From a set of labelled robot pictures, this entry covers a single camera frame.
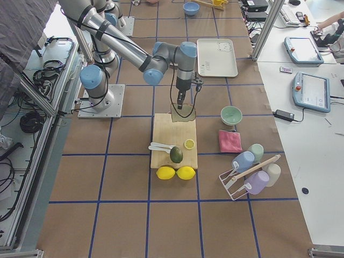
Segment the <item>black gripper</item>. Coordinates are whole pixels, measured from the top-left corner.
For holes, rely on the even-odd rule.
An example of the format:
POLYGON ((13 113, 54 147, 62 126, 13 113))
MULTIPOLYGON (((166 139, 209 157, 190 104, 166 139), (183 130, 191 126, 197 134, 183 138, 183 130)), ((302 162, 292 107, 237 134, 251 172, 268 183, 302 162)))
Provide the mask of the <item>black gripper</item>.
POLYGON ((176 79, 176 88, 178 89, 178 96, 177 96, 177 108, 181 110, 183 108, 184 99, 186 96, 186 92, 191 88, 191 79, 183 79, 177 76, 176 79))

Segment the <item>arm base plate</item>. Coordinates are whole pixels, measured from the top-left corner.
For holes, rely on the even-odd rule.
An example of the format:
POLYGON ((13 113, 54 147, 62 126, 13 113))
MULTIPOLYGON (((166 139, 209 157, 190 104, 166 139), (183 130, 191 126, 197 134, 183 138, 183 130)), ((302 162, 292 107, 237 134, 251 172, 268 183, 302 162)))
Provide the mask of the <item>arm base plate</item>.
POLYGON ((127 37, 133 35, 135 18, 133 16, 122 16, 118 19, 116 28, 120 30, 127 37))
POLYGON ((89 99, 88 93, 84 90, 83 98, 86 100, 81 101, 78 117, 81 119, 101 119, 101 118, 120 118, 123 99, 124 99, 124 84, 109 84, 107 95, 104 99, 100 98, 100 104, 97 104, 95 99, 89 99))

